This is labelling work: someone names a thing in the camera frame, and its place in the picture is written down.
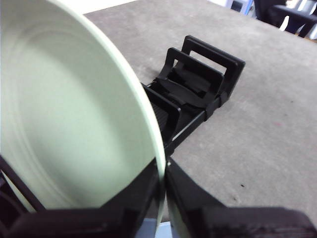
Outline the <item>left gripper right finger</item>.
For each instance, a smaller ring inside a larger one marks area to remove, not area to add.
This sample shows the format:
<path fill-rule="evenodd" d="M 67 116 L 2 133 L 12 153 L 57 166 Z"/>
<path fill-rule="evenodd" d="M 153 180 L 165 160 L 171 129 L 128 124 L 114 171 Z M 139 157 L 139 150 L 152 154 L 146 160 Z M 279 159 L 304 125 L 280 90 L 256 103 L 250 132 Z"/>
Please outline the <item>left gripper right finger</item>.
<path fill-rule="evenodd" d="M 172 159 L 166 193 L 175 238 L 315 238 L 309 217 L 283 207 L 228 207 L 194 182 Z"/>

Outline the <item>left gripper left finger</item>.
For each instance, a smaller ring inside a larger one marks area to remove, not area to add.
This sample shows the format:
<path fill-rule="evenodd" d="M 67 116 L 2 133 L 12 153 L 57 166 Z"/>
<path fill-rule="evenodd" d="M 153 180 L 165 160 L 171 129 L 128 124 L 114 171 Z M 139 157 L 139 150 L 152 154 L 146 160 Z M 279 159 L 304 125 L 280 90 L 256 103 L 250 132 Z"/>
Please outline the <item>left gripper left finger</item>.
<path fill-rule="evenodd" d="M 153 238 L 163 195 L 155 161 L 122 191 L 98 208 L 22 212 L 0 225 L 2 238 Z"/>

